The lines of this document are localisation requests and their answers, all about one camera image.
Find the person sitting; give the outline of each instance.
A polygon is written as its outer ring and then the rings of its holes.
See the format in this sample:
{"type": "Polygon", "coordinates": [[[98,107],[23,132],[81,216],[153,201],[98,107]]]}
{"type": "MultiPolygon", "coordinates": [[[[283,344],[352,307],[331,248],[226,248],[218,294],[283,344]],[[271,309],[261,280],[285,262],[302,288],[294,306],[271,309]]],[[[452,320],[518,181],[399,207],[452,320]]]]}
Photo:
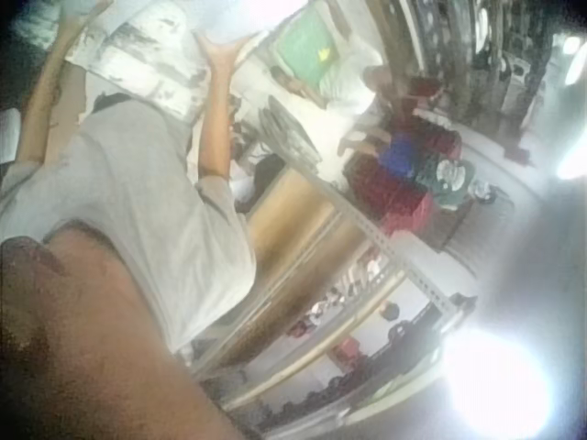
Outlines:
{"type": "Polygon", "coordinates": [[[433,151],[419,154],[411,138],[405,134],[394,137],[378,127],[364,127],[363,140],[345,138],[338,154],[353,149],[373,156],[391,175],[413,180],[432,194],[443,209],[456,211],[469,197],[481,204],[492,204],[497,193],[492,185],[475,179],[475,166],[468,160],[450,159],[433,151]]]}
{"type": "Polygon", "coordinates": [[[319,90],[288,75],[282,68],[271,68],[271,76],[285,90],[309,99],[318,107],[344,116],[364,114],[377,93],[392,82],[391,71],[382,55],[352,32],[336,0],[327,0],[338,33],[347,43],[337,60],[320,80],[319,90]]]}

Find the leg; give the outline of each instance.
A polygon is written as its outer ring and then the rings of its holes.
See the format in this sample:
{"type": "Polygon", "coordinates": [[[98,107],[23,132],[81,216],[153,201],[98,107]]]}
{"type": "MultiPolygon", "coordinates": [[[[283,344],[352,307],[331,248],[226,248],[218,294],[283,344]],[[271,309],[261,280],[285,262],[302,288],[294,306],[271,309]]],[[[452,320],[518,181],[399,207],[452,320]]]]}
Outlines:
{"type": "Polygon", "coordinates": [[[365,133],[367,136],[379,139],[384,145],[390,145],[392,143],[392,135],[379,126],[365,126],[363,124],[357,124],[355,130],[365,133]]]}
{"type": "Polygon", "coordinates": [[[377,149],[377,147],[375,147],[372,143],[367,142],[365,140],[356,141],[342,139],[340,141],[340,145],[338,146],[338,155],[342,156],[347,149],[352,149],[361,154],[366,154],[369,156],[373,156],[374,158],[379,158],[379,150],[377,149]]]}

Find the blue shorts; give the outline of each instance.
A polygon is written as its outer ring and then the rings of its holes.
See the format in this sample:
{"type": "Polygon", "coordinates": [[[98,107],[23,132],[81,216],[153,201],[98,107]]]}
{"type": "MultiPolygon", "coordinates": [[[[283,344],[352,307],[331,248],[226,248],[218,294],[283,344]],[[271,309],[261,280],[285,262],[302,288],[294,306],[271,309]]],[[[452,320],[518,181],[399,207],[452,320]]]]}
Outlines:
{"type": "Polygon", "coordinates": [[[415,175],[416,151],[409,136],[399,134],[379,156],[379,164],[394,177],[411,179],[415,175]]]}

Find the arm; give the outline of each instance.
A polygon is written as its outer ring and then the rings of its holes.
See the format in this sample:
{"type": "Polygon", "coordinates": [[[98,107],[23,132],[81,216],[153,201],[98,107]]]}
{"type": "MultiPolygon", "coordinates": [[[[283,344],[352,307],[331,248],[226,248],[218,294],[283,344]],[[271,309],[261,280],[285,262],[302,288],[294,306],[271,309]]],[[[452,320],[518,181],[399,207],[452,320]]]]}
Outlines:
{"type": "Polygon", "coordinates": [[[53,96],[67,52],[72,48],[73,43],[79,38],[85,27],[110,4],[111,0],[102,0],[97,2],[95,9],[88,15],[66,16],[63,14],[61,16],[57,38],[28,100],[22,133],[18,141],[17,162],[43,163],[45,161],[53,96]]]}
{"type": "Polygon", "coordinates": [[[230,81],[237,56],[249,41],[244,38],[227,46],[216,46],[197,36],[212,71],[210,92],[205,107],[204,126],[200,140],[199,173],[205,176],[230,178],[230,81]]]}
{"type": "Polygon", "coordinates": [[[300,89],[302,95],[320,107],[322,110],[326,110],[328,107],[328,100],[322,96],[319,92],[314,90],[309,85],[303,83],[300,89]]]}
{"type": "Polygon", "coordinates": [[[337,0],[327,0],[327,4],[328,9],[330,10],[330,15],[332,16],[332,21],[334,21],[334,26],[337,27],[338,32],[340,32],[340,35],[342,35],[344,39],[349,39],[352,34],[352,29],[350,28],[350,24],[342,12],[342,9],[340,9],[337,0]]]}

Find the skin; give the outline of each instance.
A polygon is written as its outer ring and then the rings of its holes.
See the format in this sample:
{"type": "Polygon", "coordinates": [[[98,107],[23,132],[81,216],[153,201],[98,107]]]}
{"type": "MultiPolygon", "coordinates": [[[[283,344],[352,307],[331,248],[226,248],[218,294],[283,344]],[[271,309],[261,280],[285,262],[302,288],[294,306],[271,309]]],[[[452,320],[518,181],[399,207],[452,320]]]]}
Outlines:
{"type": "MultiPolygon", "coordinates": [[[[61,21],[30,98],[18,161],[43,163],[64,57],[104,6],[61,21]]],[[[201,165],[227,179],[227,98],[244,41],[200,43],[213,72],[201,165]]],[[[7,240],[0,270],[0,403],[27,438],[243,438],[170,354],[126,265],[103,240],[74,226],[47,246],[7,240]]]]}

